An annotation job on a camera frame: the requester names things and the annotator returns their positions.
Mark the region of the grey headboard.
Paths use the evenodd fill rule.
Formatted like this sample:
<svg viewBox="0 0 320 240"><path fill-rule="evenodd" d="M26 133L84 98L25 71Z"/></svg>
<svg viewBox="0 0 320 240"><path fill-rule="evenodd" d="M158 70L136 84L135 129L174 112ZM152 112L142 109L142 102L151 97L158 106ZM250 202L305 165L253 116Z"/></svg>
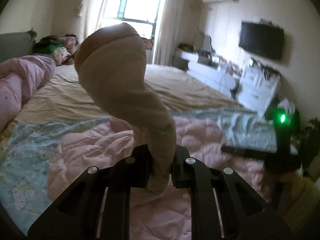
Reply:
<svg viewBox="0 0 320 240"><path fill-rule="evenodd" d="M11 58L31 55L37 33L33 29L22 33L0 35L0 63Z"/></svg>

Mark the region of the white drawer cabinet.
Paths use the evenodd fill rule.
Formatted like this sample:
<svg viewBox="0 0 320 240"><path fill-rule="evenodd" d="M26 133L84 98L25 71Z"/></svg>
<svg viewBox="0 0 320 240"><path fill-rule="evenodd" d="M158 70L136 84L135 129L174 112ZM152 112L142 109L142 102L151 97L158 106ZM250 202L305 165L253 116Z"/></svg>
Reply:
<svg viewBox="0 0 320 240"><path fill-rule="evenodd" d="M246 66L240 78L238 102L263 117L280 90L280 78L281 74L273 69Z"/></svg>

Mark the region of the pink rolled duvet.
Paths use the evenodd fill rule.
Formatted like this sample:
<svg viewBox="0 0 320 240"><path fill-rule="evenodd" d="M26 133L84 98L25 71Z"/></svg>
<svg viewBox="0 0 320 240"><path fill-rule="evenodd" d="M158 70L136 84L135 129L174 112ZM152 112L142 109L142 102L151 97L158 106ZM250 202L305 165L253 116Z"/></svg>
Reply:
<svg viewBox="0 0 320 240"><path fill-rule="evenodd" d="M47 55L27 55L1 63L1 129L52 78L55 67L54 60Z"/></svg>

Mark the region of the white chair with round back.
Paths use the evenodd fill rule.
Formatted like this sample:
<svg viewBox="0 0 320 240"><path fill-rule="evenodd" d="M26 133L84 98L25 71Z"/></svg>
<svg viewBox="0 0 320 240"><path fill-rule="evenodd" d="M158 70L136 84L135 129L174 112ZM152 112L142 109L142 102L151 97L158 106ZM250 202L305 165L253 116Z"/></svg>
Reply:
<svg viewBox="0 0 320 240"><path fill-rule="evenodd" d="M209 35L205 34L202 31L199 31L195 35L194 47L196 51L207 51L212 52L212 39Z"/></svg>

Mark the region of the black wall television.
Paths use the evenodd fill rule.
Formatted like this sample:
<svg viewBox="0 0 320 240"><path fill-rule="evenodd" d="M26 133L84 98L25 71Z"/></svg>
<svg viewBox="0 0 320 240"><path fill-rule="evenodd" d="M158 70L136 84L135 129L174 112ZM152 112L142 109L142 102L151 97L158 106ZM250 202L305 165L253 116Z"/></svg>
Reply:
<svg viewBox="0 0 320 240"><path fill-rule="evenodd" d="M285 45L284 29L273 25L242 22L238 45L246 52L279 61Z"/></svg>

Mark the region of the light blue cartoon blanket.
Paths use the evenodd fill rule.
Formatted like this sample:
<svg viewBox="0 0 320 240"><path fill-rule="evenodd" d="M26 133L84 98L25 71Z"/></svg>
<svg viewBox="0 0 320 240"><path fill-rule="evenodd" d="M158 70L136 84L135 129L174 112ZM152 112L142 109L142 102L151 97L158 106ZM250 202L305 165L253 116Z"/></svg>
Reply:
<svg viewBox="0 0 320 240"><path fill-rule="evenodd" d="M222 153L222 145L267 152L276 150L271 121L246 110L206 109L174 113L177 143L191 156L220 170L233 168L262 196L263 167L259 161ZM22 232L85 169L106 168L129 156L133 131L108 117L74 122L17 124L1 154L1 202ZM133 190L131 239L190 239L190 194L169 184L154 195Z"/></svg>

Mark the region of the white left curtain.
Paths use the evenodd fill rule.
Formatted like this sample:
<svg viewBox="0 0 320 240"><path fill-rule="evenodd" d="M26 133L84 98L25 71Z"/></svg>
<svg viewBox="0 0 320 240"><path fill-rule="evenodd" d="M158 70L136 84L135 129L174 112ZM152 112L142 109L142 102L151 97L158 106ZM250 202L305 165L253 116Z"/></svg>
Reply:
<svg viewBox="0 0 320 240"><path fill-rule="evenodd" d="M84 39L101 26L108 0L83 0L83 35Z"/></svg>

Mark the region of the white curtain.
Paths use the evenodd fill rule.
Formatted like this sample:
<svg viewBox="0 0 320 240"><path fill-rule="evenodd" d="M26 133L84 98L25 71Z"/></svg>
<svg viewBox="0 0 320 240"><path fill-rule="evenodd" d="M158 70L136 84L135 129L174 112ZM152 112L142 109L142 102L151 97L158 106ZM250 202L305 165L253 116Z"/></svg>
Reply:
<svg viewBox="0 0 320 240"><path fill-rule="evenodd" d="M161 22L156 29L152 62L170 66L174 57L182 18L184 0L165 0L162 5Z"/></svg>
<svg viewBox="0 0 320 240"><path fill-rule="evenodd" d="M101 26L108 0L83 0L83 35L84 39Z"/></svg>

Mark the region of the pink quilted jacket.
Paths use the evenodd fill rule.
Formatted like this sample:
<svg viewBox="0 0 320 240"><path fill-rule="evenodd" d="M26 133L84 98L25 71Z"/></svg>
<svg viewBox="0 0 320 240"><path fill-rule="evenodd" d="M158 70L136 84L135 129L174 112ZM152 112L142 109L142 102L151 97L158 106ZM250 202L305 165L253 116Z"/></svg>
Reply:
<svg viewBox="0 0 320 240"><path fill-rule="evenodd" d="M133 187L131 193L133 190L164 193L169 184L173 185L170 168L176 147L181 145L177 143L175 119L144 80L143 40L126 23L99 29L80 46L75 69L80 84L95 104L111 118L131 126L133 149L148 146L153 158L149 182L143 189Z"/></svg>

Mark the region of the window with green frame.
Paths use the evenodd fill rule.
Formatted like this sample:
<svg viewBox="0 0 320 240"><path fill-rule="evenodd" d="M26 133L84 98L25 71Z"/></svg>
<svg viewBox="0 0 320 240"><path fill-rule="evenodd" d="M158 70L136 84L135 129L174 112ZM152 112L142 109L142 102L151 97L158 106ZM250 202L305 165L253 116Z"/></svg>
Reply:
<svg viewBox="0 0 320 240"><path fill-rule="evenodd" d="M146 39L153 39L161 0L107 0L103 26L131 25Z"/></svg>

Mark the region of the white dressing table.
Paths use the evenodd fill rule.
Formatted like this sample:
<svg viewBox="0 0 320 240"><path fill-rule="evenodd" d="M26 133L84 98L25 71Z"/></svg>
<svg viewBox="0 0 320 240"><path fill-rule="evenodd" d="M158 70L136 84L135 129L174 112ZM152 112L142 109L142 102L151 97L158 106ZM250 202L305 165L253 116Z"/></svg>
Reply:
<svg viewBox="0 0 320 240"><path fill-rule="evenodd" d="M238 81L223 70L218 70L218 67L205 64L208 62L206 57L176 49L172 66L187 72L190 76L227 97L235 99Z"/></svg>

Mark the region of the white right curtain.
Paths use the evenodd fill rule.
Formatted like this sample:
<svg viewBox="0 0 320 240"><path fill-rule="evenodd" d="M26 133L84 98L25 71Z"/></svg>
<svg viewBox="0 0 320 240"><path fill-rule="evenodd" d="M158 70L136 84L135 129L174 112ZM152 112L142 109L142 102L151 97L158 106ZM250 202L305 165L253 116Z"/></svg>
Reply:
<svg viewBox="0 0 320 240"><path fill-rule="evenodd" d="M184 0L165 0L162 5L161 22L156 29L152 62L170 66L174 57L182 18Z"/></svg>

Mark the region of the beige bed sheet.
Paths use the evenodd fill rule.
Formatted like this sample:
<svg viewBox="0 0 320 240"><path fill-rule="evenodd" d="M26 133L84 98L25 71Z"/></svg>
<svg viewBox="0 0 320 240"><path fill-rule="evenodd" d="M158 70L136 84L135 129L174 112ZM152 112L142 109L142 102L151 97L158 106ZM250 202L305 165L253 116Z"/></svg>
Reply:
<svg viewBox="0 0 320 240"><path fill-rule="evenodd" d="M167 109L173 112L242 107L237 101L174 67L149 64L145 81L159 94ZM18 122L42 124L99 116L105 116L105 112L94 104L81 87L75 68L59 66L50 81L23 104L16 118L1 131L1 146L7 143Z"/></svg>

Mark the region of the pile of clothes by headboard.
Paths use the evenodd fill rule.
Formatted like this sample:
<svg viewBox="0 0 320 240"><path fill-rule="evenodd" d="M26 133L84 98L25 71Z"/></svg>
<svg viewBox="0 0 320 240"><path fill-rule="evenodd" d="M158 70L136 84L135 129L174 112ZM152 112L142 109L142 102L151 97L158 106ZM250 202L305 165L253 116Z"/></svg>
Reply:
<svg viewBox="0 0 320 240"><path fill-rule="evenodd" d="M49 35L35 43L33 53L50 56L57 66L72 65L79 47L79 39L74 34Z"/></svg>

